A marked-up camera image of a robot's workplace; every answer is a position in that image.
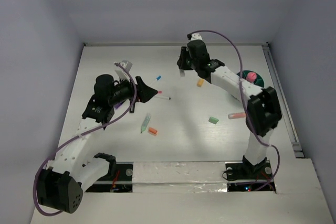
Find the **orange highlighter cap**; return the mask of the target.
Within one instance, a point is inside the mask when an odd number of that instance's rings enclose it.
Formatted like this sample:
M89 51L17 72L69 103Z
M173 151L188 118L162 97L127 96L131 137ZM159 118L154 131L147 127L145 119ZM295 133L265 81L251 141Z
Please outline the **orange highlighter cap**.
M149 131L151 134L153 134L153 135L157 135L157 133L158 133L158 131L157 131L156 129L152 128L152 127L150 127L150 128L148 129L148 131Z

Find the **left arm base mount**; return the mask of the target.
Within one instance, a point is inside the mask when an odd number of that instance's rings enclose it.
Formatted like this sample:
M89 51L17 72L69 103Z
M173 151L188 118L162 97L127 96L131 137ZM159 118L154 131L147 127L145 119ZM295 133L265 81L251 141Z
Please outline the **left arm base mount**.
M109 163L108 172L90 186L87 193L131 193L133 191L133 163L117 162L113 155L98 153L100 158Z

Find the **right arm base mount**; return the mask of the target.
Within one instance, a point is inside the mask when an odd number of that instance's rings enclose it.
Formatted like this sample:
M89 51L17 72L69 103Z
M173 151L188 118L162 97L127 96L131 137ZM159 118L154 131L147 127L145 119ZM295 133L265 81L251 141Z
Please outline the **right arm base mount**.
M252 165L243 157L241 162L226 163L222 172L222 178L227 181L229 192L276 192L272 176L271 165L266 158L261 163Z

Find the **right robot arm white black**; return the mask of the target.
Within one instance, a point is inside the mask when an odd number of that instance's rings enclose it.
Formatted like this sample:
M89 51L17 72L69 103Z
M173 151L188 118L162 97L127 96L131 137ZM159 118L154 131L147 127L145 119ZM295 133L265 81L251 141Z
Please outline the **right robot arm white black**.
M181 48L177 65L180 71L196 71L200 78L224 89L242 103L250 137L241 171L248 178L258 175L267 160L272 132L282 119L276 90L253 84L245 80L242 73L236 74L220 60L211 59L199 33L192 34L187 45Z

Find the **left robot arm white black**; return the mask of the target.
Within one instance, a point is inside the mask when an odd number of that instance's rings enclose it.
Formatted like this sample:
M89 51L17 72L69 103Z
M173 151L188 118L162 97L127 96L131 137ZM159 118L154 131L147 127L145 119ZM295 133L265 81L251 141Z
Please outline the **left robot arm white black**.
M83 193L101 178L114 179L118 174L116 159L106 153L90 153L93 133L105 130L113 122L114 107L126 100L130 106L150 101L158 91L147 86L141 77L132 79L119 73L119 80L109 74L96 77L77 134L63 143L50 159L43 162L34 180L34 203L57 213L75 212Z

